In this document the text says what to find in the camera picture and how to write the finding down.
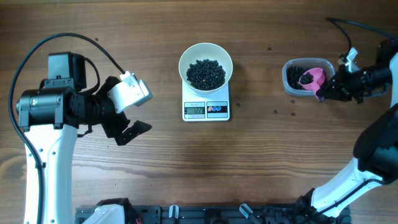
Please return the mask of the pink plastic measuring scoop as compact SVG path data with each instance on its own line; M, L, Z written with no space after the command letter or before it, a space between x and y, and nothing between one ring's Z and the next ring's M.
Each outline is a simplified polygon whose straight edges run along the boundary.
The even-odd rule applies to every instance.
M301 85L305 90L313 91L315 98L318 101L324 101L324 96L318 96L317 91L322 87L326 80L326 76L323 72L322 68L311 68L307 70L298 81L298 84Z

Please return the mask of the black beans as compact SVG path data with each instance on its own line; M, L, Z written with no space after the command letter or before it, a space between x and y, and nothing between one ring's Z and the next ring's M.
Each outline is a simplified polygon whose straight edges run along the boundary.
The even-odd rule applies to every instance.
M210 91L223 86L226 72L217 60L196 60L186 72L187 80L197 90Z

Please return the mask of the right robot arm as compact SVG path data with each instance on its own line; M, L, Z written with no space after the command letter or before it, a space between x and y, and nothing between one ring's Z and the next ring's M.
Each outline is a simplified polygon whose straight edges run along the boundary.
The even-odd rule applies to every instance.
M362 103L375 96L376 89L391 87L391 105L358 137L348 165L326 184L299 197L293 217L303 217L303 223L333 223L344 208L366 192L397 180L397 40L379 44L374 65L359 69L351 64L344 58L316 96Z

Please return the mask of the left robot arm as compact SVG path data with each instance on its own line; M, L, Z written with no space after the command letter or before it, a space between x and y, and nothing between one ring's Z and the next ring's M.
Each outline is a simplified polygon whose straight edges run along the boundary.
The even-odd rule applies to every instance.
M26 223L73 223L72 157L81 125L101 125L107 138L124 146L151 129L131 123L124 110L152 98L131 72L86 87L89 59L71 52L49 55L49 75L40 88L26 90L17 102L19 127L38 156L27 151Z

